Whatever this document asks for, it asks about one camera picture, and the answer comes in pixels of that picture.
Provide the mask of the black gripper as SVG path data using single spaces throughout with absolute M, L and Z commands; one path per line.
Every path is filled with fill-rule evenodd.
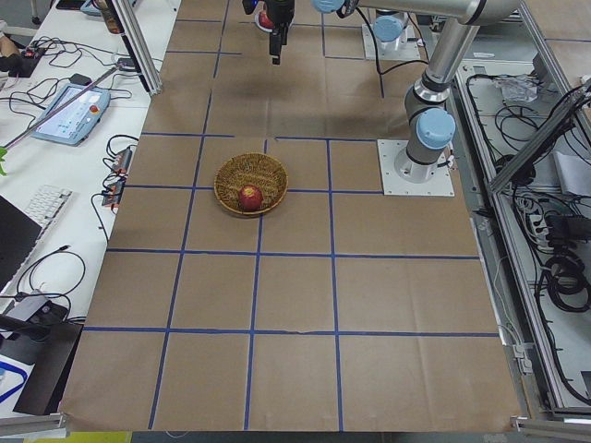
M 288 43 L 288 32 L 295 16 L 294 0 L 265 0 L 267 16 L 274 28 L 269 37 L 269 53 L 274 65 L 281 63 L 282 47 Z

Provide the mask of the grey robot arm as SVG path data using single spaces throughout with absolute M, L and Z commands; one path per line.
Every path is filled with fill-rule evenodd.
M 513 13 L 518 1 L 499 0 L 384 0 L 315 1 L 322 14 L 344 18 L 357 6 L 396 12 L 441 15 L 447 18 L 434 52 L 421 78 L 406 93 L 404 106 L 410 125 L 407 145 L 395 158 L 394 169 L 404 180 L 422 184 L 432 178 L 438 159 L 452 141 L 453 117 L 443 109 L 460 62 L 482 26 L 497 23 Z

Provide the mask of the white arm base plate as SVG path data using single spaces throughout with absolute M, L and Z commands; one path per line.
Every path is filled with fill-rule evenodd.
M 375 48 L 367 25 L 361 26 L 366 60 L 375 59 Z M 381 61 L 409 61 L 420 59 L 415 28 L 408 24 L 399 38 L 393 42 L 377 40 L 378 54 Z
M 378 139 L 382 192 L 385 196 L 453 198 L 455 193 L 445 151 L 431 165 L 413 162 L 407 141 Z

